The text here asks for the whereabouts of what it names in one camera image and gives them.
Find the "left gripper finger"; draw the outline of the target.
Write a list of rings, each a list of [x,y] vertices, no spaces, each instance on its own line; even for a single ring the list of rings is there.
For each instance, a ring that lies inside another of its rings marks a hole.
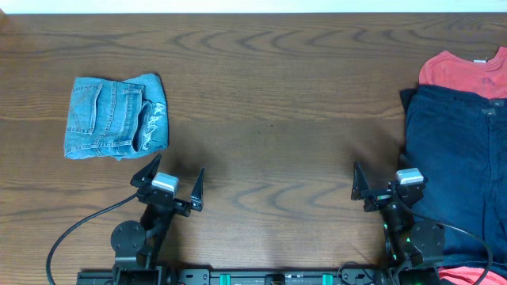
[[[202,211],[204,207],[203,192],[204,192],[204,171],[202,168],[197,177],[196,183],[191,193],[191,208],[194,211]]]
[[[142,188],[147,184],[151,184],[156,176],[161,159],[162,155],[157,154],[150,163],[134,174],[130,181],[131,186]]]

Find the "dark navy blue shorts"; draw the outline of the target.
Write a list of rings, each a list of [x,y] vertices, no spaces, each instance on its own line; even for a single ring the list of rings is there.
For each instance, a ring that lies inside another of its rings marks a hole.
[[[447,223],[444,264],[506,275],[506,101],[420,85],[400,93],[405,157],[427,184],[414,211]]]

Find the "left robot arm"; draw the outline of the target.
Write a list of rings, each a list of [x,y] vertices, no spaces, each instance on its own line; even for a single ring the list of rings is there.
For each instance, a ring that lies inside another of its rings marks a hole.
[[[137,188],[135,198],[147,207],[139,221],[122,222],[112,232],[113,285],[177,283],[177,273],[160,265],[158,255],[174,216],[188,217],[192,211],[203,210],[204,170],[199,172],[190,200],[185,201],[177,198],[179,180],[158,171],[161,159],[157,155],[131,179]]]

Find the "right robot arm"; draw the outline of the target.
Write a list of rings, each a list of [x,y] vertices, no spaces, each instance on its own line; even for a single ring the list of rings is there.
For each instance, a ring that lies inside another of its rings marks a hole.
[[[416,169],[402,169],[381,189],[370,188],[359,163],[353,165],[352,200],[364,211],[378,211],[383,220],[387,266],[372,274],[370,284],[438,284],[436,264],[443,260],[444,228],[426,219],[417,221],[411,207],[423,198],[425,178]]]

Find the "folded light blue denim shorts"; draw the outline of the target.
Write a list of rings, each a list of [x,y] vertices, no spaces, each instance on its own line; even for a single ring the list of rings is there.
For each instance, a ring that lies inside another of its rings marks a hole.
[[[79,160],[141,158],[169,145],[169,116],[160,77],[124,81],[79,77],[74,81],[64,157]]]

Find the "red t-shirt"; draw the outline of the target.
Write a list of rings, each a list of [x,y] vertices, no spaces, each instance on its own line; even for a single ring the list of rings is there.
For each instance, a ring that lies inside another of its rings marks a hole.
[[[506,47],[490,60],[468,61],[442,51],[422,66],[418,83],[477,93],[487,99],[506,98]]]

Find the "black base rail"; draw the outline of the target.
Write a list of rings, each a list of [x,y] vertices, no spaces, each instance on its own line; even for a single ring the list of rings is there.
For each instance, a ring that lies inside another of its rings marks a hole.
[[[218,271],[208,269],[128,269],[84,271],[77,285],[387,285],[380,270],[343,267],[331,271]]]

